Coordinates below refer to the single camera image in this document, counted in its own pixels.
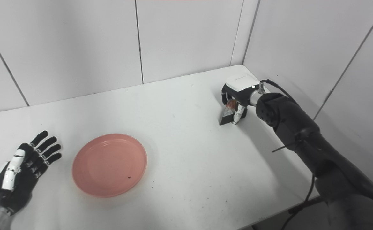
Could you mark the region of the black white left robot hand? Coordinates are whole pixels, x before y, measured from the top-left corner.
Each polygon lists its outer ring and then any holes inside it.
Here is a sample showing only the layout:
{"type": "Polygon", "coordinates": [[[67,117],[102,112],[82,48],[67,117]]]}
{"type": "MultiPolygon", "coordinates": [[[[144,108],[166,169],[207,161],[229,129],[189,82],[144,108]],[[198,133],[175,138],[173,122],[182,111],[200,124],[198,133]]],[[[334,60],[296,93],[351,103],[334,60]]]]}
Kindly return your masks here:
{"type": "Polygon", "coordinates": [[[50,165],[62,157],[61,145],[47,131],[22,143],[0,172],[0,208],[16,214],[30,201],[32,191],[50,165]]]}

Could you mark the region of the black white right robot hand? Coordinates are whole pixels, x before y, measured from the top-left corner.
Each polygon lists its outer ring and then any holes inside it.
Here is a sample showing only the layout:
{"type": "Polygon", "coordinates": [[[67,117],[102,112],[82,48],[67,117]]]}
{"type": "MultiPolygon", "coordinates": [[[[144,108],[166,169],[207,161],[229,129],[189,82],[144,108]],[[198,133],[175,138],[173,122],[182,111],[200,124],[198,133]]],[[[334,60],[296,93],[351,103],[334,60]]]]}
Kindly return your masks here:
{"type": "Polygon", "coordinates": [[[260,97],[260,81],[250,75],[235,75],[227,78],[221,89],[221,100],[225,106],[220,125],[237,124],[247,115],[249,106],[256,106],[260,97]]]}

